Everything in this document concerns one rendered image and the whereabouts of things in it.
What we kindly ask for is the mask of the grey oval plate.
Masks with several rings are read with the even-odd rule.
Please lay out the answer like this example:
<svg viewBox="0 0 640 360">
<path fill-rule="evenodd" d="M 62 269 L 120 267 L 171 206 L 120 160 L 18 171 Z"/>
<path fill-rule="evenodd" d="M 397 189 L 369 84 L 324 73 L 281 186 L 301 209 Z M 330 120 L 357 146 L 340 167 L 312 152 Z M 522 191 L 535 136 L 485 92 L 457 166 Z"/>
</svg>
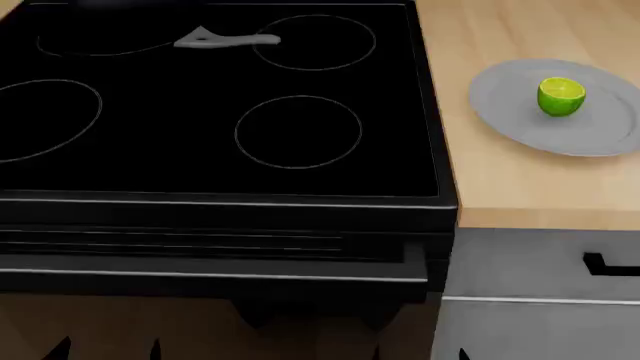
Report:
<svg viewBox="0 0 640 360">
<path fill-rule="evenodd" d="M 552 117 L 537 103 L 549 77 L 576 80 L 586 100 L 573 114 Z M 640 89 L 616 75 L 560 59 L 517 59 L 478 74 L 471 107 L 498 133 L 525 146 L 560 155 L 605 157 L 640 152 Z"/>
</svg>

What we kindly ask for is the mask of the green halved lime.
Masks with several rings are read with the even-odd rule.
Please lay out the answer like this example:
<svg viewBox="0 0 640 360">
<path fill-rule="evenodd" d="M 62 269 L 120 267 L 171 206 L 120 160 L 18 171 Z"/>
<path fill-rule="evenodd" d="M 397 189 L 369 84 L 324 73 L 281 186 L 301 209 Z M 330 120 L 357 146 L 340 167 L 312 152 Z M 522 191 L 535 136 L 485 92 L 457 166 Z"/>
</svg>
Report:
<svg viewBox="0 0 640 360">
<path fill-rule="evenodd" d="M 584 103 L 586 89 L 581 83 L 563 77 L 550 77 L 539 83 L 537 103 L 548 116 L 563 117 L 575 113 Z"/>
</svg>

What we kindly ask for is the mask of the plain grey cabinet drawer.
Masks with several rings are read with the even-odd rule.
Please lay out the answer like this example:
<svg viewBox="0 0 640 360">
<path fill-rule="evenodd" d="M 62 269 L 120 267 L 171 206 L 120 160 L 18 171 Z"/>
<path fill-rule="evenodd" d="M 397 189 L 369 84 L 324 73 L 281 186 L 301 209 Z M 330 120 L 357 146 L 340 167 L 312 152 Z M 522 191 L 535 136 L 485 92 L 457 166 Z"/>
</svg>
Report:
<svg viewBox="0 0 640 360">
<path fill-rule="evenodd" d="M 431 360 L 640 360 L 640 306 L 445 301 Z"/>
</svg>

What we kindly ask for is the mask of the black glass-top electric stove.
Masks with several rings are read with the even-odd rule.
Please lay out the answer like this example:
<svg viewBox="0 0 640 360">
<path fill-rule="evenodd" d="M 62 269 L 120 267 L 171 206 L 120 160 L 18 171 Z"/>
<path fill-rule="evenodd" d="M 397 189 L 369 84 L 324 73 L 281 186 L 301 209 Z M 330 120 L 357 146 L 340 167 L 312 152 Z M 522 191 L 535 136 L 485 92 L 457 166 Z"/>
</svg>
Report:
<svg viewBox="0 0 640 360">
<path fill-rule="evenodd" d="M 444 290 L 458 201 L 416 0 L 203 0 L 276 45 L 51 56 L 0 17 L 0 293 L 229 299 L 384 328 Z"/>
</svg>

